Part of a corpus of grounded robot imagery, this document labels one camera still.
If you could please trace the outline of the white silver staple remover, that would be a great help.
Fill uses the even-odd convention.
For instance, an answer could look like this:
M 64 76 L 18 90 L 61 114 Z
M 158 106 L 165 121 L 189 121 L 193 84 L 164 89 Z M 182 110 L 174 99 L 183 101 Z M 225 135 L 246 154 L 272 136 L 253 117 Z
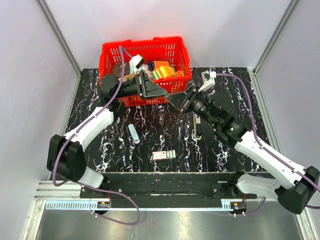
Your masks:
M 135 126 L 133 124 L 129 124 L 128 125 L 128 130 L 130 132 L 130 135 L 132 137 L 132 140 L 135 144 L 139 144 L 140 143 L 140 138 L 139 135 L 137 133 L 137 130 L 135 128 Z

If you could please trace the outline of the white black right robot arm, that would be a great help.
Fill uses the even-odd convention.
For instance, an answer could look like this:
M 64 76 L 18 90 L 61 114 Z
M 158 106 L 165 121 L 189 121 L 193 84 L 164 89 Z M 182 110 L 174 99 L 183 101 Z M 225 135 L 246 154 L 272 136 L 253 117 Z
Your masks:
M 192 86 L 184 92 L 167 94 L 165 99 L 181 113 L 198 115 L 215 129 L 220 142 L 251 158 L 272 175 L 261 178 L 241 173 L 227 186 L 231 197 L 254 194 L 277 200 L 296 215 L 308 206 L 318 190 L 319 170 L 293 162 L 261 140 L 249 122 L 235 117 L 236 106 L 227 96 L 216 93 L 207 97 L 200 87 Z

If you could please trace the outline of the red white staple box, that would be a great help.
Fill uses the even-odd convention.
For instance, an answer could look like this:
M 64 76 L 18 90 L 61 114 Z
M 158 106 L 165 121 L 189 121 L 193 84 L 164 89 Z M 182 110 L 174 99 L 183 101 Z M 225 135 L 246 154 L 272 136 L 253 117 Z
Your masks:
M 174 159 L 176 157 L 175 150 L 166 150 L 166 151 L 156 151 L 152 153 L 153 160 L 167 160 Z

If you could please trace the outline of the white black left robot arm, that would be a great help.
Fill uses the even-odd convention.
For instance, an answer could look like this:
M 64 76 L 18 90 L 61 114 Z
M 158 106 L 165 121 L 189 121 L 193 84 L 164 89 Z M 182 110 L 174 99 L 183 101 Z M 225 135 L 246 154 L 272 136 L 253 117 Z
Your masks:
M 53 184 L 58 187 L 56 177 L 91 187 L 98 198 L 107 195 L 108 185 L 102 174 L 88 167 L 85 150 L 106 127 L 122 114 L 125 103 L 122 97 L 139 96 L 143 100 L 165 96 L 168 92 L 149 79 L 142 70 L 132 79 L 117 79 L 106 74 L 99 82 L 98 104 L 89 117 L 64 135 L 54 135 L 49 142 L 47 169 L 52 173 Z

